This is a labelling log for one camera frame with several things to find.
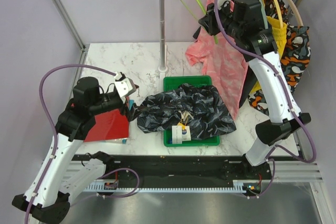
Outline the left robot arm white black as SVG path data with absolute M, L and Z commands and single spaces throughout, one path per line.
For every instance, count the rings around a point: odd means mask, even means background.
M 125 76 L 116 77 L 111 92 L 103 93 L 98 79 L 84 77 L 73 88 L 73 97 L 58 117 L 47 156 L 31 186 L 16 195 L 12 205 L 43 223 L 61 223 L 70 206 L 94 180 L 102 178 L 112 156 L 102 151 L 66 182 L 63 177 L 73 156 L 95 126 L 96 115 L 119 110 L 129 115 L 128 97 L 138 86 Z

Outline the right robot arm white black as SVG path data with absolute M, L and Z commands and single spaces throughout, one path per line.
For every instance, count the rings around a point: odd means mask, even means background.
M 266 28 L 259 0 L 214 0 L 207 6 L 206 15 L 198 22 L 205 25 L 210 35 L 222 33 L 245 61 L 259 82 L 269 112 L 269 120 L 256 125 L 257 139 L 245 154 L 251 166 L 268 161 L 279 142 L 302 129 L 312 148 L 312 163 L 316 149 L 306 124 L 311 122 L 309 113 L 303 113 L 295 102 L 281 68 L 278 48 L 272 30 Z

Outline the white blue price tag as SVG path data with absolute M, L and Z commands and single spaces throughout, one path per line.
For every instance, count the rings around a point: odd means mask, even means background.
M 172 126 L 172 144 L 182 144 L 191 140 L 190 127 L 183 124 Z

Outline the dark patterned shorts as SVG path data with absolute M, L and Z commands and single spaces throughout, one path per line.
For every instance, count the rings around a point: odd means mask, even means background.
M 195 87 L 184 83 L 177 89 L 145 98 L 137 118 L 137 126 L 144 133 L 170 130 L 182 123 L 188 126 L 191 139 L 205 140 L 229 134 L 236 124 L 216 87 Z

